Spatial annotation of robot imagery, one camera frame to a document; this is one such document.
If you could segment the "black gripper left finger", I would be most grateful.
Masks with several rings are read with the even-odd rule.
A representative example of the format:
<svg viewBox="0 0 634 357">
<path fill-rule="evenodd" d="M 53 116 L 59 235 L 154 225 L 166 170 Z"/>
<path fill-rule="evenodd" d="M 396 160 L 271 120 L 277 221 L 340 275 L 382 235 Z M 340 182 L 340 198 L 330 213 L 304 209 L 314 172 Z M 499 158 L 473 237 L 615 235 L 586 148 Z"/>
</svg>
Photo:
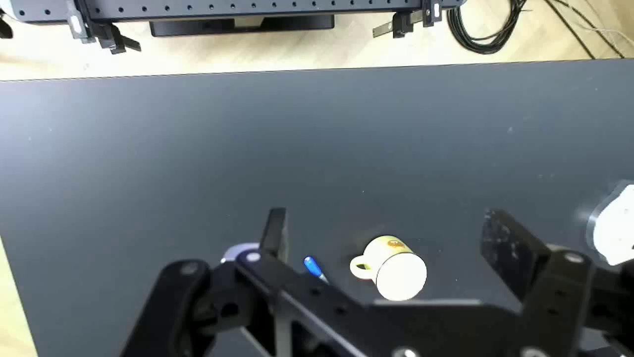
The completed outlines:
<svg viewBox="0 0 634 357">
<path fill-rule="evenodd" d="M 271 207 L 265 217 L 259 247 L 277 259 L 287 259 L 287 209 Z"/>
</svg>

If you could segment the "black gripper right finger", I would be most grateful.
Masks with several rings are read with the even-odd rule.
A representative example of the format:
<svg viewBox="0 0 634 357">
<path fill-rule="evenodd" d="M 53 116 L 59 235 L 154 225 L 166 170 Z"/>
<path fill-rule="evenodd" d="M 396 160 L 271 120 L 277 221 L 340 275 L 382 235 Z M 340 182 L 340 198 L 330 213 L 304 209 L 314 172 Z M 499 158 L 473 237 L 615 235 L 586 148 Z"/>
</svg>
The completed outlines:
<svg viewBox="0 0 634 357">
<path fill-rule="evenodd" d="M 534 285 L 550 249 L 505 209 L 483 219 L 479 253 L 524 309 L 534 307 Z"/>
</svg>

